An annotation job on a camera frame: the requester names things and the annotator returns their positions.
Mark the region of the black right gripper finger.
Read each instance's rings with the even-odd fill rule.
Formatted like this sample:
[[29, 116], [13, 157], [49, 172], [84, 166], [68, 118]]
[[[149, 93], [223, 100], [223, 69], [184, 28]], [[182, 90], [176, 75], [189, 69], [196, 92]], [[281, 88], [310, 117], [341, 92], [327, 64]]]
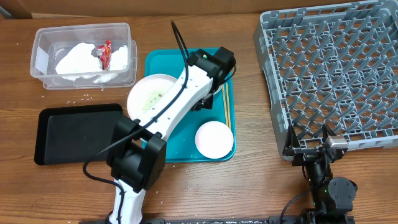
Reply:
[[287, 129], [287, 138], [285, 142], [285, 148], [300, 148], [298, 137], [295, 133], [294, 127], [289, 125]]
[[336, 136], [336, 134], [331, 130], [331, 128], [326, 123], [324, 123], [322, 125], [323, 140], [326, 140], [329, 136]]

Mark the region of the small pink bowl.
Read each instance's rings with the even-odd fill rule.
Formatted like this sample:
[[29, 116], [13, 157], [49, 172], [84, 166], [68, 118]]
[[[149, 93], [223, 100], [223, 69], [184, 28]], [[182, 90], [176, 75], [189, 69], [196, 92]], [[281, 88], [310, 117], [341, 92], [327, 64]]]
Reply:
[[209, 121], [196, 132], [195, 145], [201, 155], [209, 159], [221, 159], [232, 150], [234, 136], [226, 124]]

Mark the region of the large white plate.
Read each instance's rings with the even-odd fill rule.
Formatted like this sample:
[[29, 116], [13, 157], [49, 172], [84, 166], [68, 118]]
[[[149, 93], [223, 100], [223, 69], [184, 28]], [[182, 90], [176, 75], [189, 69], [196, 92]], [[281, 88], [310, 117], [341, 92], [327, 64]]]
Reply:
[[139, 80], [127, 97], [127, 113], [134, 120], [154, 106], [177, 81], [166, 74], [153, 74]]

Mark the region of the red sauce packet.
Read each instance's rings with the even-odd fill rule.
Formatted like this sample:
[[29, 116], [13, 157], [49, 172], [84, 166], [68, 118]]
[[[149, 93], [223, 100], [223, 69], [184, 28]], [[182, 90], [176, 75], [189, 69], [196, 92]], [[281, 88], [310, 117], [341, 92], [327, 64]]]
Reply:
[[111, 41], [107, 40], [104, 45], [97, 48], [97, 56], [99, 58], [102, 70], [109, 70], [111, 60]]

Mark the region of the white napkin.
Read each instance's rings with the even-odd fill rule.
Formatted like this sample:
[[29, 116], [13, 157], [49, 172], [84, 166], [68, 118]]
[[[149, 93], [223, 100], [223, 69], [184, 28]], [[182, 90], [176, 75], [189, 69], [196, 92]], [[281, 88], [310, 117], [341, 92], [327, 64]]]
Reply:
[[55, 67], [56, 73], [62, 75], [62, 78], [74, 82], [77, 78], [87, 79], [93, 76], [65, 76], [65, 74], [102, 72], [98, 57], [91, 54], [93, 49], [95, 49], [94, 44], [80, 43], [76, 45], [59, 61]]
[[[109, 69], [111, 71], [124, 70], [128, 64], [128, 47], [126, 45], [120, 47], [117, 51], [113, 52], [110, 57]], [[117, 73], [110, 73], [94, 80], [94, 83], [106, 83], [115, 77]]]

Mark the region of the grey-green bowl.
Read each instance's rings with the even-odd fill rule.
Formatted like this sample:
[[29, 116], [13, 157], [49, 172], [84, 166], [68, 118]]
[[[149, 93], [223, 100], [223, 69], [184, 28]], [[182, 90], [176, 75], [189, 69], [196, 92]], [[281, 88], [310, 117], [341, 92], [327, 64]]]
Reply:
[[218, 87], [218, 89], [213, 93], [213, 95], [216, 95], [218, 92], [220, 92], [222, 90], [222, 88], [223, 88], [223, 85], [220, 85]]

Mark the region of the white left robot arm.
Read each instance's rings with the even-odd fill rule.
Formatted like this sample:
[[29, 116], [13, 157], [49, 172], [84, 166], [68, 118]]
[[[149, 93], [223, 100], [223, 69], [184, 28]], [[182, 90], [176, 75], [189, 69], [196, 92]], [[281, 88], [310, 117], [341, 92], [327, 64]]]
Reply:
[[220, 47], [215, 54], [189, 52], [173, 22], [184, 68], [177, 81], [149, 110], [136, 119], [123, 116], [111, 144], [83, 164], [90, 179], [116, 188], [114, 208], [105, 223], [140, 223], [146, 190], [165, 167], [167, 140], [189, 111], [211, 109], [214, 93], [236, 72], [234, 54]]

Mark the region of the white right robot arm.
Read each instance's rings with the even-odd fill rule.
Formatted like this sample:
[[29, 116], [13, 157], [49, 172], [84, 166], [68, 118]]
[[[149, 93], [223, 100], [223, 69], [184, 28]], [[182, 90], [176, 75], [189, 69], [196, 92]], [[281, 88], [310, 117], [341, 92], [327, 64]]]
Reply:
[[[302, 149], [292, 126], [288, 127], [282, 154], [293, 157], [292, 165], [302, 168], [310, 188], [290, 200], [281, 211], [279, 223], [354, 223], [348, 216], [353, 210], [358, 186], [344, 177], [334, 177], [330, 164], [342, 159], [348, 150], [348, 142], [337, 136], [327, 124], [322, 126], [323, 144]], [[313, 208], [305, 209], [291, 220], [284, 218], [287, 209], [298, 199], [312, 195]]]

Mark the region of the grey dishwasher rack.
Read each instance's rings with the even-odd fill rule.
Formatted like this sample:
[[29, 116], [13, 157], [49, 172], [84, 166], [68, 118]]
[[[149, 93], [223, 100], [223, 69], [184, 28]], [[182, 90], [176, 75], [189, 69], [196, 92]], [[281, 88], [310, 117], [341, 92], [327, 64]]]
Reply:
[[263, 12], [254, 45], [280, 151], [289, 128], [321, 145], [323, 125], [351, 151], [397, 146], [396, 1]]

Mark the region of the clear plastic waste bin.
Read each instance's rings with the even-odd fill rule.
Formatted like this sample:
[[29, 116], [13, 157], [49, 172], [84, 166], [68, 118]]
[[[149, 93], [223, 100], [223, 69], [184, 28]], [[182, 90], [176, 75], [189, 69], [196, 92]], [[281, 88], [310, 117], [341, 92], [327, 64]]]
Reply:
[[35, 35], [30, 75], [48, 90], [130, 87], [136, 70], [127, 23], [49, 27]]

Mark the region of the black food waste tray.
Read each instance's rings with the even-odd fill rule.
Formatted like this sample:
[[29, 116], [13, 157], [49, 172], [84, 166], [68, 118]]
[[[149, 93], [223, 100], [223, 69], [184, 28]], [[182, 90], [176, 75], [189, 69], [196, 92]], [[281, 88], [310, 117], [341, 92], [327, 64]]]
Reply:
[[42, 110], [34, 162], [41, 166], [85, 162], [112, 143], [122, 116], [122, 106], [117, 103]]

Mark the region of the right wooden chopstick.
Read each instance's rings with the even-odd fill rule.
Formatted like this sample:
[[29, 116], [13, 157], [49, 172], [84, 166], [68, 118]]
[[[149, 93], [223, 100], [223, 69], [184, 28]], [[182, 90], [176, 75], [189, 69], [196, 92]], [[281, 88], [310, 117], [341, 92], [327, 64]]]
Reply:
[[230, 129], [231, 129], [231, 114], [230, 114], [230, 104], [229, 104], [229, 88], [228, 88], [228, 84], [225, 84], [225, 92], [226, 92], [226, 101], [227, 101], [227, 105], [228, 105], [228, 115], [229, 115], [229, 123], [230, 123]]

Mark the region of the teal serving tray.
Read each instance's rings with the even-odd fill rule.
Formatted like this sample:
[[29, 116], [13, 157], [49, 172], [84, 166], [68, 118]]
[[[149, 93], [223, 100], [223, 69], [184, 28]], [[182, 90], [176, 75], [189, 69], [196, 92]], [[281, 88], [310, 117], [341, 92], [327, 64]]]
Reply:
[[[160, 49], [151, 52], [146, 57], [145, 77], [156, 73], [165, 73], [178, 78], [183, 66], [183, 59], [179, 49]], [[229, 88], [229, 104], [231, 114], [231, 131], [236, 135], [234, 112], [233, 81], [226, 82]], [[190, 111], [179, 122], [167, 141], [166, 162], [212, 162], [201, 155], [195, 145], [195, 135], [201, 125], [209, 121], [225, 123], [223, 95], [217, 93], [213, 98], [211, 110]]]

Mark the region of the white napkin in bin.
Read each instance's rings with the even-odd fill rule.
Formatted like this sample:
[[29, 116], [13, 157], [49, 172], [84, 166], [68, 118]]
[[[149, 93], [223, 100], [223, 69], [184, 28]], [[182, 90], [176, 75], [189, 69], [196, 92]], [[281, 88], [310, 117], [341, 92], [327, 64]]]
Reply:
[[[124, 70], [128, 64], [128, 47], [126, 45], [120, 47], [117, 51], [113, 52], [110, 57], [109, 69], [111, 71]], [[110, 73], [94, 80], [94, 83], [106, 83], [115, 77], [117, 73]]]

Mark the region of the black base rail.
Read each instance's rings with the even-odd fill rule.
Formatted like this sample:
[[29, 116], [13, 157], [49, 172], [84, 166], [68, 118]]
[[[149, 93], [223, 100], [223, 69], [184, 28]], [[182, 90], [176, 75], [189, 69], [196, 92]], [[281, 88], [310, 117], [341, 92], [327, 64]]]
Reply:
[[[270, 216], [268, 218], [234, 218], [234, 219], [194, 219], [194, 220], [165, 220], [163, 218], [143, 219], [142, 224], [302, 224], [310, 223], [305, 221], [301, 216], [285, 216], [283, 222], [280, 222], [280, 216]], [[332, 222], [321, 219], [318, 223], [344, 223], [342, 221]], [[355, 224], [354, 217], [348, 217], [349, 224]]]

